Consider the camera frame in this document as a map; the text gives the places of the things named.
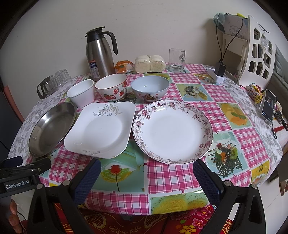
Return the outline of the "person's left hand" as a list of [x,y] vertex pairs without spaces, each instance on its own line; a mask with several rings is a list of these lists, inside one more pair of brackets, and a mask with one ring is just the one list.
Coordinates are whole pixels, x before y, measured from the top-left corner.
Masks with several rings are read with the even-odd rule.
[[9,209],[11,211],[11,215],[8,218],[10,225],[13,227],[16,233],[22,233],[23,232],[22,226],[20,224],[19,217],[17,215],[17,204],[15,203],[14,200],[11,200]]

